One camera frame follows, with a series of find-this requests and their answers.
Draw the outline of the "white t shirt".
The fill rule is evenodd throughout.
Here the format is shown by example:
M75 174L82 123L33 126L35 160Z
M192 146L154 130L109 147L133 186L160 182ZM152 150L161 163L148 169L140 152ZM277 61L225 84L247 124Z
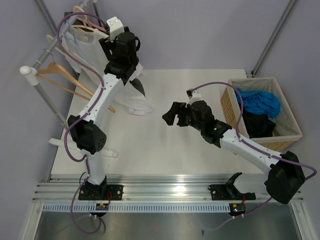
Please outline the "white t shirt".
M81 58L76 57L78 61L83 64L90 65L100 76L103 76L106 68L107 57L99 43L99 39L108 38L109 36L100 30L94 30L93 35L88 35L89 40L86 40L87 45L85 46L86 54L90 57L92 65L82 61ZM133 115L147 115L154 111L151 104L147 101L145 90L138 79L143 71L143 66L139 63L136 66L135 72L129 78L126 85L121 88L115 95L113 101L123 105L127 112Z

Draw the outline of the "beige wooden hanger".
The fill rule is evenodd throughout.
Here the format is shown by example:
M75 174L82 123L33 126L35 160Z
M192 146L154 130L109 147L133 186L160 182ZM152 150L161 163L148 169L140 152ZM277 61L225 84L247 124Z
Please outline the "beige wooden hanger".
M78 16L72 24L72 27L90 36L94 35L95 29L102 29L99 25L96 25L93 22L91 22L86 15Z

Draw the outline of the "brown wooden hanger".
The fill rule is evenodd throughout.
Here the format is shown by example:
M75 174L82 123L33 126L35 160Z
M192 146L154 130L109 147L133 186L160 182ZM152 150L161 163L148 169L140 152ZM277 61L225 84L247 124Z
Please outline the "brown wooden hanger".
M62 84L53 81L47 77L45 77L45 75L51 75L51 74L59 74L61 76L63 76L66 80L68 80L69 82L71 82L73 85L75 85L76 87L79 87L81 90L84 91L85 94L87 94L88 96L84 96L78 92L75 92L74 90L71 90L70 88L67 88L65 86L63 86ZM36 74L37 77L41 78L42 80L47 81L48 83L55 85L58 88L61 88L73 95L76 95L82 99L85 99L87 101L89 101L91 99L91 97L94 95L94 93L92 91L90 91L87 87L85 87L82 83L80 83L75 77L73 77L71 75L71 73L69 73L62 65L55 63L55 62L51 62L48 64L47 68L41 68L37 71Z

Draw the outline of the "black t shirt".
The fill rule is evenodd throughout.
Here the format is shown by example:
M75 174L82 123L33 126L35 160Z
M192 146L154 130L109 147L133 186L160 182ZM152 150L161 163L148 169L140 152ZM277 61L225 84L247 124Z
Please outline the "black t shirt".
M254 114L243 109L242 118L249 137L267 138L273 136L276 124L266 114Z

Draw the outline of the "bright blue t shirt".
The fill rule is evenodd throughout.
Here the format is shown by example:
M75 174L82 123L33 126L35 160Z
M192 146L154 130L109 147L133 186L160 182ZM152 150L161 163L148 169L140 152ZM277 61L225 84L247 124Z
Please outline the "bright blue t shirt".
M254 115L267 115L269 118L275 118L281 111L279 99L271 92L263 90L243 91L240 88L235 92L237 102L243 109Z

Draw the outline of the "light blue wire hanger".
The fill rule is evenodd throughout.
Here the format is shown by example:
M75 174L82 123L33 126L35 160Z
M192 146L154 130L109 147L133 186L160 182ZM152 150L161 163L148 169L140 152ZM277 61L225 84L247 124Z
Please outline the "light blue wire hanger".
M85 50L85 47L88 47L87 40L89 40L89 36L84 34L84 31L81 29L73 27L68 19L66 23L68 24L68 30L66 33L61 34L62 45L74 58L79 57L82 61L92 65L92 61Z

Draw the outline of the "cream plastic hanger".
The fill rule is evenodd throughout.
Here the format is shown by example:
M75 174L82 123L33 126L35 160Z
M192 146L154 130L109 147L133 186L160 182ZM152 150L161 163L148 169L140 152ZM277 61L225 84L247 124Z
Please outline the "cream plastic hanger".
M52 37L51 35L47 34L47 35L46 35L46 39L47 39L47 41L48 41L49 43L51 43L52 40L53 40L53 37ZM60 53L61 55L63 55L63 56L65 57L65 59L66 59L69 63L73 63L73 64L76 63L73 59L71 59L69 56L67 56L67 55L66 55L62 50L60 50L58 47L55 47L54 49L55 49L58 53Z

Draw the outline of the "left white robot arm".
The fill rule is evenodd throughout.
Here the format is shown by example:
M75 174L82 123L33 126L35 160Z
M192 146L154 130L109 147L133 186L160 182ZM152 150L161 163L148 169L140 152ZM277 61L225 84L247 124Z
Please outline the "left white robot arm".
M111 188L107 186L104 172L102 150L107 142L106 134L101 130L101 122L116 93L126 85L139 63L137 50L140 41L130 31L120 33L109 48L111 58L100 76L100 85L85 108L77 115L70 115L66 132L80 149L85 163L84 182L76 191L79 200L112 199Z

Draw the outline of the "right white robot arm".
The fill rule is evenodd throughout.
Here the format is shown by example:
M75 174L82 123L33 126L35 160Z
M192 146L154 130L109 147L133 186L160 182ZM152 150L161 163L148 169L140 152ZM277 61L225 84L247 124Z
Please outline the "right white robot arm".
M306 181L294 153L270 150L237 135L230 125L215 119L212 109L203 100L192 104L175 101L162 119L169 126L177 119L179 127L198 130L207 143L240 156L262 171L262 175L252 177L236 172L225 184L211 185L210 191L222 194L222 199L241 200L243 195L268 194L277 202L288 204Z

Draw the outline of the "pink hanger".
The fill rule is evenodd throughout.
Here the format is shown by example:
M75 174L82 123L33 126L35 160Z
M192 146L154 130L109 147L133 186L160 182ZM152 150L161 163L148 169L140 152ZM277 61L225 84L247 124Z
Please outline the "pink hanger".
M91 22L87 16L85 16L84 18L77 17L77 20L81 22L81 26L83 26L83 28L86 27L87 29L90 29L91 31L93 31L94 29L98 29L102 32L107 31L103 26L100 26L100 25L97 25L97 24Z

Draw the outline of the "metal clothes rack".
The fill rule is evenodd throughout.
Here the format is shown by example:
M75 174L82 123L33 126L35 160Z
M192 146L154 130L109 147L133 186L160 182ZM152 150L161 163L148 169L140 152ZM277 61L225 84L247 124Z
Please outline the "metal clothes rack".
M48 24L49 30L54 33L54 30L57 30L57 27L53 21L53 18L51 17L51 14L49 10L47 9L45 3L42 0L34 0L36 7L38 8L40 14L44 18L44 21ZM90 3L93 2L93 6L95 8L95 13L99 14L98 12L98 5L97 5L97 0L81 0L80 2L80 7L83 9L88 8L88 5L90 6ZM40 55L40 57L35 61L35 63L30 66L22 66L20 68L20 74L25 77L25 79L29 82L29 84L37 91L37 93L40 95L40 97L43 99L43 101L46 103L46 105L49 107L51 112L55 117L57 117L60 120L61 125L64 127L64 129L67 130L68 124L66 118L61 114L61 112L58 110L57 106L54 104L54 102L51 100L51 98L48 96L46 91L43 89L41 84L39 83L36 74L38 73L38 69L41 68L43 63L47 60L49 55L52 54L52 50L55 49L56 45L58 43L57 37L55 36L51 42L48 48L45 48L43 50L43 53ZM57 147L62 147L63 146L63 141L58 140L58 139L50 139L49 140L50 144L53 144L54 146ZM115 159L118 157L119 153L116 151L112 150L106 150L103 149L101 152L103 157L109 157Z

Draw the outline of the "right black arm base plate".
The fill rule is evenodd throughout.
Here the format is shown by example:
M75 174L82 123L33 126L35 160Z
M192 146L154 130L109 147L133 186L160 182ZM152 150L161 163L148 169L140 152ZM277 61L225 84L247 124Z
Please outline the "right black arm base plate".
M254 193L240 193L233 185L211 184L207 188L213 201L256 200Z

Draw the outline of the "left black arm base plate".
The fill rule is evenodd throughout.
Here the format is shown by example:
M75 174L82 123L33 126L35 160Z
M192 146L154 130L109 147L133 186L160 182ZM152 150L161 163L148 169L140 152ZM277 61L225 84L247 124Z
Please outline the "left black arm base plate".
M120 184L84 185L80 188L80 201L121 201L124 186Z

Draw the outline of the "aluminium mounting rail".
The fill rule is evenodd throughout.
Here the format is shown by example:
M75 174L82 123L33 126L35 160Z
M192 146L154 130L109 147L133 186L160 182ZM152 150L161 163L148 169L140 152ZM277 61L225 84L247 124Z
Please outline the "aluminium mounting rail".
M122 203L209 203L212 184L228 180L223 174L107 176L109 185L123 186ZM79 187L80 175L54 174L36 185L33 202L70 202Z

